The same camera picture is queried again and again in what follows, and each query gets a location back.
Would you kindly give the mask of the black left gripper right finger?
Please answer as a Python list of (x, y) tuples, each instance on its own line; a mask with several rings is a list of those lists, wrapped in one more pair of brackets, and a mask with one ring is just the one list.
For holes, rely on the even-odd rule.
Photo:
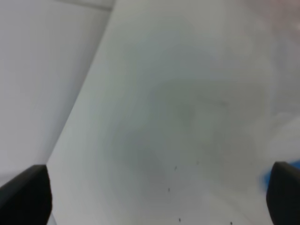
[(300, 171), (286, 162), (276, 162), (270, 173), (266, 203), (274, 225), (300, 223)]

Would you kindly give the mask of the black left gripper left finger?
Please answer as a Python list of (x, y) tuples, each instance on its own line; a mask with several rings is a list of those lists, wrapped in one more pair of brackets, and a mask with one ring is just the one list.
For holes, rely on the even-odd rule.
[(52, 192), (46, 165), (33, 165), (0, 187), (2, 225), (46, 225)]

